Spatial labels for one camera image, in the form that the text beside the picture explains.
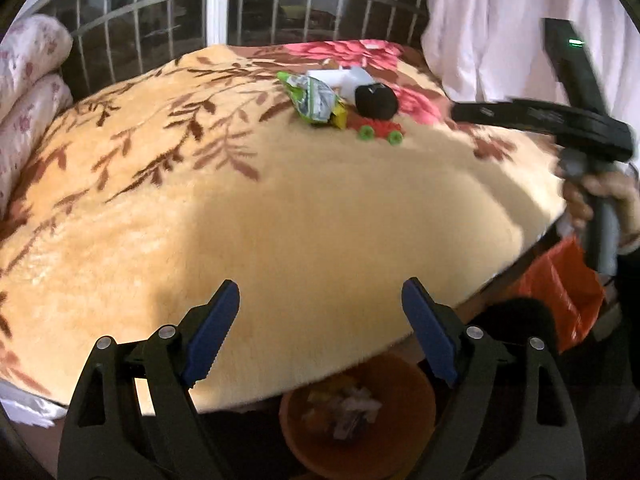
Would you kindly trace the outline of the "person's right hand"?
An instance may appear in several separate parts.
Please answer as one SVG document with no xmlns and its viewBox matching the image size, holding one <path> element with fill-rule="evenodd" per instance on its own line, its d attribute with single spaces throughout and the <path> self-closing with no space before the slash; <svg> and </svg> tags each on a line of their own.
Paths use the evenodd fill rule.
<svg viewBox="0 0 640 480">
<path fill-rule="evenodd" d="M 583 229 L 594 217 L 593 204 L 597 198 L 610 198 L 620 222 L 620 238 L 639 235 L 639 182 L 630 174 L 619 171 L 588 174 L 580 181 L 572 181 L 560 167 L 555 175 L 562 183 L 562 196 L 574 228 Z"/>
</svg>

